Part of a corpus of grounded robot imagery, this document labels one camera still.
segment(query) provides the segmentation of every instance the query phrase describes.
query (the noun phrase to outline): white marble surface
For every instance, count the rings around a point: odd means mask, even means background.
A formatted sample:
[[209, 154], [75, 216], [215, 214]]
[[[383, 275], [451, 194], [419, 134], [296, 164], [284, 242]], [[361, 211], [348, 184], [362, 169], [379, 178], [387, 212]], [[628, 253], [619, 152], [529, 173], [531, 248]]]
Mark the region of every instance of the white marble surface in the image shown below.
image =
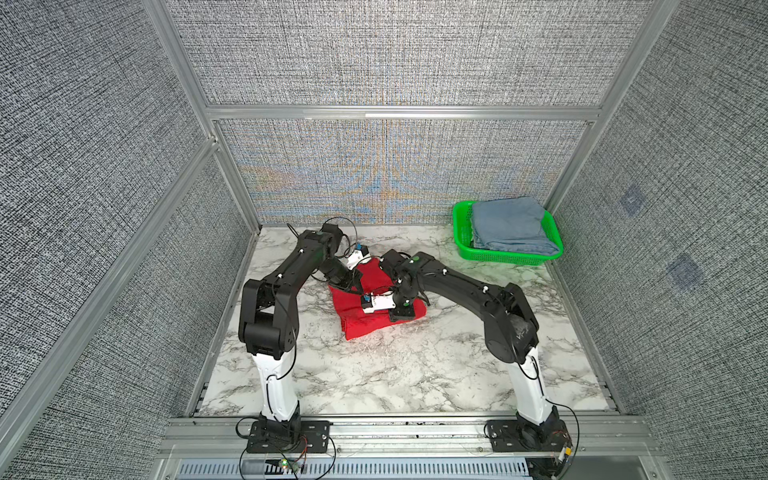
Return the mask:
[[[350, 236], [353, 229], [341, 225]], [[374, 255], [390, 248], [430, 253], [445, 265], [490, 283], [520, 285], [538, 319], [540, 361], [550, 399], [573, 409], [602, 410], [607, 403], [582, 351], [563, 303], [543, 266], [463, 260], [448, 227], [358, 227]], [[262, 230], [247, 278], [262, 278], [295, 247], [287, 228]], [[506, 365], [485, 348], [480, 319], [435, 293], [425, 318], [346, 341], [328, 287], [310, 278], [298, 297], [300, 334], [293, 369], [305, 415], [380, 412], [488, 412], [515, 410]], [[237, 338], [240, 307], [226, 338], [198, 415], [256, 414], [259, 376]]]

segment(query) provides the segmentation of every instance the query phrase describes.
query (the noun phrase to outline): red towel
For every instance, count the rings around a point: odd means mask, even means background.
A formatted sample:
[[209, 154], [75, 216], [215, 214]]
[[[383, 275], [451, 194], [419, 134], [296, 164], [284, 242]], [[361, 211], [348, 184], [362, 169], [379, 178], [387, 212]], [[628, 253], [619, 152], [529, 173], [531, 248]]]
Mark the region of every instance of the red towel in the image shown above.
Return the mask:
[[[387, 287], [392, 286], [392, 280], [379, 268], [379, 259], [372, 258], [368, 263], [361, 263], [357, 269], [362, 273], [360, 283], [366, 293], [384, 293]], [[346, 339], [351, 340], [359, 336], [368, 335], [373, 330], [411, 320], [389, 321], [388, 310], [377, 310], [374, 313], [364, 313], [360, 306], [360, 295], [345, 293], [330, 287], [333, 296], [333, 307], [341, 318], [341, 330], [346, 334]], [[413, 308], [417, 318], [427, 314], [427, 307], [421, 300], [414, 300]]]

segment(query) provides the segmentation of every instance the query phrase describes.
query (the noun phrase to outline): aluminum frame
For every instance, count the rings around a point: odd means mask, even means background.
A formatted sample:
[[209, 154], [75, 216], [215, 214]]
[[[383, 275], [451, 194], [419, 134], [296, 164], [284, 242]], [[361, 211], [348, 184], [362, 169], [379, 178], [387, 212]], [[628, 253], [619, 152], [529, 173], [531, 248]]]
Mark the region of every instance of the aluminum frame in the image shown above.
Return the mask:
[[[616, 412], [576, 412], [579, 426], [579, 451], [583, 456], [630, 455], [647, 458], [648, 465], [660, 477], [663, 454], [640, 416]], [[574, 416], [561, 417], [574, 435], [578, 430]], [[332, 423], [331, 434], [340, 458], [408, 457], [535, 457], [546, 452], [494, 453], [483, 432], [489, 419], [514, 419], [513, 412], [492, 415], [460, 413], [318, 415], [306, 420]], [[237, 417], [198, 417], [172, 419], [166, 430], [150, 478], [173, 478], [185, 458], [238, 458], [245, 441], [234, 432]], [[247, 422], [240, 426], [247, 430]], [[314, 454], [310, 457], [323, 457]]]
[[600, 107], [475, 107], [475, 106], [359, 106], [359, 105], [209, 105], [209, 120], [300, 118], [304, 120], [586, 120], [596, 121]]
[[206, 139], [157, 202], [48, 355], [0, 417], [0, 476], [35, 427], [213, 153]]
[[208, 354], [205, 356], [203, 368], [200, 370], [200, 375], [197, 377], [194, 388], [192, 388], [192, 396], [187, 403], [187, 408], [184, 410], [185, 415], [192, 416], [194, 414], [197, 403], [200, 401], [200, 393], [203, 391], [205, 384], [210, 381], [210, 376], [214, 372], [216, 360], [219, 358], [221, 345], [224, 341], [224, 336], [227, 334], [227, 327], [229, 326], [230, 319], [232, 318], [232, 311], [240, 299], [240, 289], [245, 282], [250, 259], [253, 256], [253, 251], [256, 249], [258, 241], [259, 236], [254, 232], [248, 240], [248, 248], [246, 249], [245, 255], [243, 255], [243, 260], [240, 262], [240, 267], [237, 269], [237, 277], [230, 289], [227, 306], [221, 313], [221, 318], [219, 318], [219, 326], [216, 328], [216, 333], [214, 333], [214, 337], [210, 341]]
[[560, 177], [555, 182], [547, 197], [544, 208], [554, 214], [565, 195], [571, 189], [581, 168], [589, 158], [600, 140], [605, 128], [611, 121], [611, 117], [618, 108], [630, 84], [634, 80], [643, 62], [650, 54], [651, 48], [664, 30], [667, 21], [677, 9], [680, 0], [656, 0], [650, 7], [647, 17], [643, 21], [637, 36], [630, 46], [629, 52], [621, 62], [611, 86], [608, 88], [601, 103], [601, 115], [594, 124], [589, 125], [579, 141], [576, 151], [563, 169]]
[[246, 225], [252, 232], [259, 232], [261, 230], [261, 222], [259, 222], [256, 208], [250, 199], [245, 182], [243, 182], [243, 177], [240, 175], [240, 171], [237, 170], [237, 164], [235, 164], [229, 149], [225, 144], [222, 147], [224, 139], [221, 136], [221, 131], [205, 115], [206, 101], [203, 88], [192, 68], [189, 56], [180, 42], [179, 32], [170, 16], [165, 1], [142, 0], [142, 3], [144, 4], [144, 10], [152, 21], [152, 25], [154, 25], [157, 35], [160, 37], [163, 49], [176, 71], [181, 87], [184, 89], [184, 93], [187, 94], [187, 99], [192, 107], [192, 112], [194, 112], [200, 124], [200, 128], [206, 135], [213, 135], [219, 143], [216, 159], [224, 176], [224, 181], [227, 182], [227, 186], [230, 188], [232, 198], [235, 200], [235, 204], [243, 216], [243, 220], [245, 220]]
[[578, 338], [579, 343], [581, 343], [581, 346], [584, 347], [584, 353], [587, 355], [587, 360], [589, 361], [595, 376], [597, 376], [598, 382], [605, 383], [618, 411], [627, 413], [627, 407], [621, 400], [621, 397], [617, 394], [616, 384], [608, 373], [603, 357], [600, 355], [598, 346], [595, 344], [592, 335], [589, 333], [587, 324], [584, 322], [584, 317], [581, 315], [581, 311], [571, 294], [571, 290], [565, 283], [560, 267], [556, 262], [547, 262], [546, 269], [554, 281], [555, 288], [563, 299], [565, 312], [568, 314], [568, 318], [571, 319], [571, 325], [574, 327], [576, 337]]

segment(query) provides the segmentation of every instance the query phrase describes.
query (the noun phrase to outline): gray fabric wall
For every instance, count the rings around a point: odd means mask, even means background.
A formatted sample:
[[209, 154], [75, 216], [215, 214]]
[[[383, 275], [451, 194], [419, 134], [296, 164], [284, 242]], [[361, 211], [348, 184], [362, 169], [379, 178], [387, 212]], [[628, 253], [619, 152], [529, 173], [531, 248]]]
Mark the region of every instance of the gray fabric wall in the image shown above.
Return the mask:
[[678, 480], [765, 478], [768, 3], [683, 0], [555, 218]]
[[[340, 105], [596, 106], [652, 3], [167, 1], [208, 103]], [[583, 131], [573, 121], [221, 123], [267, 223], [341, 213], [445, 223], [459, 200], [543, 202]]]
[[167, 419], [184, 414], [249, 238], [209, 161], [3, 480], [146, 478]]
[[1, 415], [204, 137], [140, 0], [0, 8]]
[[453, 204], [544, 203], [582, 121], [220, 121], [264, 223], [450, 223]]
[[652, 0], [169, 0], [212, 104], [599, 104]]

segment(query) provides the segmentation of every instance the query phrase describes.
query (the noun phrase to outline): green basket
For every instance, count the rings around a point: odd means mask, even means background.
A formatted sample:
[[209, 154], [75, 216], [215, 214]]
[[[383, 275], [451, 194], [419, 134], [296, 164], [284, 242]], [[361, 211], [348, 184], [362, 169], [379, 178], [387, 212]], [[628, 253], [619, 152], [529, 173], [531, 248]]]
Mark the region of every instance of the green basket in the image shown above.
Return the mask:
[[545, 211], [541, 219], [541, 228], [547, 238], [560, 247], [555, 255], [534, 255], [533, 253], [496, 252], [472, 248], [472, 204], [473, 200], [458, 202], [453, 207], [453, 240], [458, 247], [458, 254], [467, 260], [480, 262], [516, 263], [518, 265], [541, 265], [547, 260], [554, 260], [563, 254], [563, 240], [554, 224], [552, 215]]

